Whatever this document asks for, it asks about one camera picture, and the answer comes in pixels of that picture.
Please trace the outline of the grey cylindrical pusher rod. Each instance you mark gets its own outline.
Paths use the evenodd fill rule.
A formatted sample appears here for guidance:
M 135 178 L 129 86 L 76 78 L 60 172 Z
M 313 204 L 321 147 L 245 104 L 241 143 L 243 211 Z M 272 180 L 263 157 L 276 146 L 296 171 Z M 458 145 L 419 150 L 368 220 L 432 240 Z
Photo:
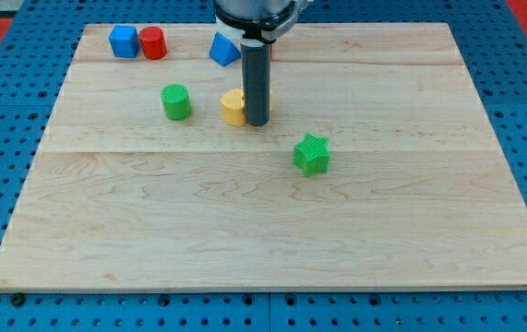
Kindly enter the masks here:
M 240 46 L 246 122 L 266 125 L 270 113 L 270 46 L 250 39 L 241 40 Z

